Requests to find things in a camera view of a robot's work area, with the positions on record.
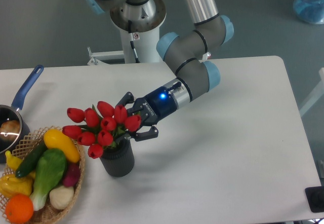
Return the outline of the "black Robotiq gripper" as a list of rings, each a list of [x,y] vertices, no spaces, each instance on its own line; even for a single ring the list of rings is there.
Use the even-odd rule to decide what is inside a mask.
[[[144,97],[135,99],[131,92],[127,92],[116,106],[127,104],[133,104],[132,107],[127,109],[128,115],[139,115],[141,117],[141,123],[138,131],[143,126],[151,126],[146,132],[126,132],[122,136],[116,139],[116,142],[122,140],[130,140],[133,138],[136,142],[149,140],[158,137],[158,129],[154,126],[160,120],[164,119],[168,115],[174,113],[178,109],[176,99],[173,98],[172,92],[179,87],[172,86],[167,88],[161,86]]]

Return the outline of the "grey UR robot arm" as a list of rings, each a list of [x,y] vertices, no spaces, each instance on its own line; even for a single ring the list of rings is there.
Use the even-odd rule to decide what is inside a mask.
[[[119,29],[121,52],[90,53],[93,61],[122,57],[125,63],[164,61],[175,78],[142,98],[127,93],[122,105],[131,104],[129,115],[139,115],[141,126],[149,130],[124,133],[122,139],[136,141],[158,136],[156,124],[189,104],[220,82],[215,64],[207,61],[210,48],[227,42],[234,34],[233,24],[219,15],[214,0],[186,0],[194,30],[180,37],[174,32],[163,36],[159,28],[166,18],[162,0],[86,0],[97,14],[109,13]]]

